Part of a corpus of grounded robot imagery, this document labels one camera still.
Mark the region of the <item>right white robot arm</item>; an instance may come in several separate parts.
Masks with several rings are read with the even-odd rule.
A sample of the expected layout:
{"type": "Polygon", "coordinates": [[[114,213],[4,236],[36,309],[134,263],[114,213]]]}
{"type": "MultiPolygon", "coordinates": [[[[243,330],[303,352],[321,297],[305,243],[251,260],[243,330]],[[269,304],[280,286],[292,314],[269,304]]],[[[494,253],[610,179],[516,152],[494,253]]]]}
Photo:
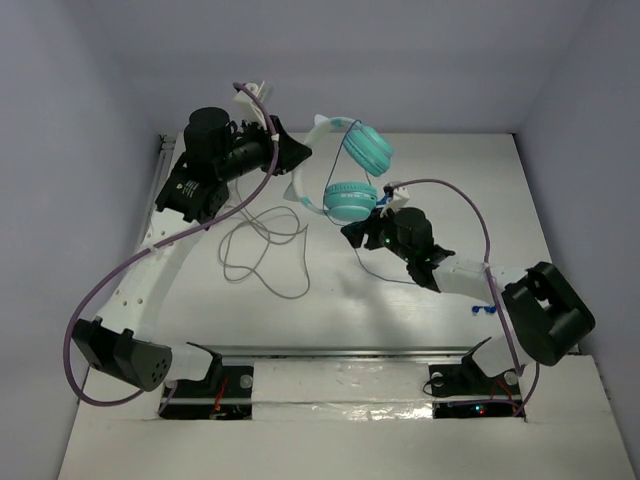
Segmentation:
{"type": "Polygon", "coordinates": [[[404,260],[418,286],[469,297],[506,315],[505,333],[474,346],[455,375],[472,392],[483,393],[502,373],[532,362],[556,365],[595,327],[593,314],[555,265],[523,269],[466,259],[436,243],[417,208],[374,211],[341,232],[354,248],[385,248],[404,260]]]}

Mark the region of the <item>teal white cat-ear headphones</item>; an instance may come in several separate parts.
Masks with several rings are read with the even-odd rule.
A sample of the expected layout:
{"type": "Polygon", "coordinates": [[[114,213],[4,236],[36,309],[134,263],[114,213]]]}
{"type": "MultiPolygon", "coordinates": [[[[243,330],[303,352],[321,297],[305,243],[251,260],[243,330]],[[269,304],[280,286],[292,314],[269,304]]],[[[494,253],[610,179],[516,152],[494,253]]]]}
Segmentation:
{"type": "MultiPolygon", "coordinates": [[[[393,147],[373,127],[356,119],[317,114],[303,144],[313,148],[334,131],[343,133],[338,152],[347,153],[366,175],[380,178],[388,172],[394,155],[393,147]]],[[[379,197],[373,185],[347,181],[327,184],[323,192],[323,205],[319,207],[305,191],[303,173],[302,166],[291,173],[291,181],[283,193],[284,200],[298,202],[315,214],[347,223],[366,220],[378,206],[379,197]]]]}

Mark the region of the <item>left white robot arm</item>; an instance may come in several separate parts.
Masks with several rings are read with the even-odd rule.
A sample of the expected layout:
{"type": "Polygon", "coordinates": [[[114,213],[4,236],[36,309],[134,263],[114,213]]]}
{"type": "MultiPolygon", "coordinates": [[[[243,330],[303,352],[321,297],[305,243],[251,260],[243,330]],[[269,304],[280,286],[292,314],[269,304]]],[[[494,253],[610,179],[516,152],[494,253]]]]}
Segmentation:
{"type": "Polygon", "coordinates": [[[234,215],[225,209],[230,182],[254,170],[266,177],[292,172],[312,151],[292,138],[280,119],[232,121],[217,107],[194,111],[183,132],[185,149],[173,163],[156,199],[140,250],[88,293],[118,278],[119,285],[91,320],[74,311],[63,344],[65,376],[75,382],[70,350],[78,348],[93,369],[139,393],[167,382],[188,382],[200,394],[222,382],[221,357],[199,346],[167,346],[154,340],[159,313],[191,250],[211,227],[234,215]]]}

